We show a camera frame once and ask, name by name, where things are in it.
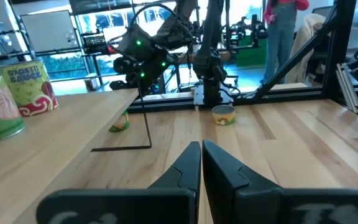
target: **wooden board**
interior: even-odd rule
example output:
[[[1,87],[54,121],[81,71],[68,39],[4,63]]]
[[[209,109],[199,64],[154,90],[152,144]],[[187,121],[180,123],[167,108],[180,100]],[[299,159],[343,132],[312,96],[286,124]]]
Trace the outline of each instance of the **wooden board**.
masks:
[[[23,132],[1,141],[0,223],[22,214],[30,221],[17,223],[33,223],[39,200],[71,185],[70,171],[102,145],[136,96],[130,89],[59,97],[59,108],[26,118]]]
[[[333,101],[236,107],[236,123],[216,126],[210,111],[149,113],[153,148],[91,153],[78,166],[79,188],[146,188],[191,141],[211,139],[282,187],[358,187],[358,116]],[[106,146],[147,144],[143,116],[109,133]],[[199,224],[213,223],[201,184]]]

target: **green machine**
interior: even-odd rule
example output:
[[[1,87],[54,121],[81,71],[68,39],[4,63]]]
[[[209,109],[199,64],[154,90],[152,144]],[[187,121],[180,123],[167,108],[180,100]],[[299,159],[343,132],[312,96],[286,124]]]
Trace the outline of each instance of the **green machine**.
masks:
[[[251,43],[251,36],[247,35],[240,40],[240,46],[247,46]],[[237,66],[265,66],[267,39],[259,40],[259,47],[254,49],[239,50],[237,56]]]

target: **person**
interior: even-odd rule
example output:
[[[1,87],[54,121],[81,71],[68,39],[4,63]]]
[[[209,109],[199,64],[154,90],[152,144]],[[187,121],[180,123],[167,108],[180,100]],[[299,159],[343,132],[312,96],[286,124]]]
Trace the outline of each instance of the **person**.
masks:
[[[264,14],[268,24],[266,72],[261,83],[274,75],[277,59],[279,67],[290,59],[296,11],[304,11],[308,8],[308,0],[268,0]]]

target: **red shirt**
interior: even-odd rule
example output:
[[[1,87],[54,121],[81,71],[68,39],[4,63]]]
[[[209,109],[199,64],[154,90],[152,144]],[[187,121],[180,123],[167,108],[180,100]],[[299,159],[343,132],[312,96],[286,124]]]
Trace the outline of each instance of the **red shirt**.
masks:
[[[265,10],[265,20],[267,22],[267,24],[271,24],[272,23],[272,15],[273,15],[273,9],[272,9],[272,5],[270,4],[271,0],[268,0],[267,3],[267,7]],[[278,3],[283,4],[283,3],[289,3],[292,2],[293,0],[278,0]],[[296,9],[297,10],[307,10],[309,8],[309,1],[308,0],[295,0],[295,4],[296,4]]]

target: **whiteboard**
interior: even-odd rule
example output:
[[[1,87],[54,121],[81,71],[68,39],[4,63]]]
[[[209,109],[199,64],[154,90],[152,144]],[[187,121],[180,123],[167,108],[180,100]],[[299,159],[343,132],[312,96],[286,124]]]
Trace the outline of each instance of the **whiteboard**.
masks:
[[[22,15],[21,19],[35,52],[80,48],[67,10]]]

